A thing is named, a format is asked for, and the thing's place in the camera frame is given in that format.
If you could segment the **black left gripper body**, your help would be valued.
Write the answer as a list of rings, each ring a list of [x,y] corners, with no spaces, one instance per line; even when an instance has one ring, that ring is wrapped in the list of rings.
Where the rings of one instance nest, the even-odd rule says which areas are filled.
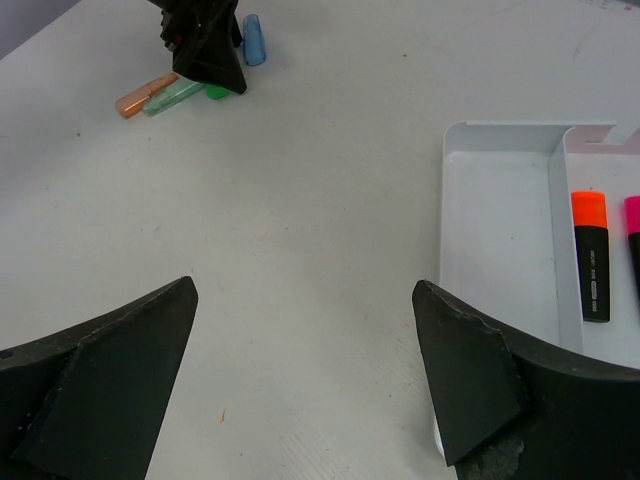
[[[161,10],[160,37],[171,52],[195,37],[209,22],[214,29],[229,34],[232,45],[239,47],[243,37],[235,15],[237,1],[150,0]]]

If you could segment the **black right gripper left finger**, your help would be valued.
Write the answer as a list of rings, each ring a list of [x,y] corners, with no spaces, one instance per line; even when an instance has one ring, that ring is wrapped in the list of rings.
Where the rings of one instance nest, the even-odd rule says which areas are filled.
[[[197,304],[185,276],[2,350],[2,478],[145,478]]]

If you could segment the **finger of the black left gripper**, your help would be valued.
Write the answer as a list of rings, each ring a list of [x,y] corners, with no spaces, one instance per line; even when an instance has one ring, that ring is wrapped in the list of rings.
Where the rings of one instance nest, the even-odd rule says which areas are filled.
[[[172,70],[195,82],[218,85],[243,94],[247,82],[229,34],[209,22],[195,37],[172,52]]]

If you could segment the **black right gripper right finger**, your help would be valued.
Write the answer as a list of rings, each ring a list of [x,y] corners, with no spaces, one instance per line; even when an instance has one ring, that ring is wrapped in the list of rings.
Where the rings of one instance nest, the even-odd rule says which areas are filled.
[[[445,461],[460,479],[635,479],[639,373],[571,352],[439,286],[412,293]]]

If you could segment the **green cap black highlighter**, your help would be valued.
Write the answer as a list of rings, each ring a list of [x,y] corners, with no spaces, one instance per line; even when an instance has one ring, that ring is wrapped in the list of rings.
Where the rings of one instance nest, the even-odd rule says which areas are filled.
[[[205,87],[206,96],[212,100],[220,100],[227,97],[230,91],[218,85],[207,85]]]

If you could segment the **orange cap black highlighter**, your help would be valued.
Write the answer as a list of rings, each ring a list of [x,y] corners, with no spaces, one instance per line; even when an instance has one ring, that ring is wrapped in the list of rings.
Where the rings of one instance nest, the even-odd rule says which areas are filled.
[[[596,191],[571,194],[583,320],[611,320],[610,251],[606,196]]]

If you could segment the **pink cap black highlighter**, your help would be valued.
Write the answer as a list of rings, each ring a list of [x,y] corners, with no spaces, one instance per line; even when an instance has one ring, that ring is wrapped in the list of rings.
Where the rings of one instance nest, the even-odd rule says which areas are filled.
[[[636,286],[640,291],[640,196],[624,200],[624,214],[631,265]]]

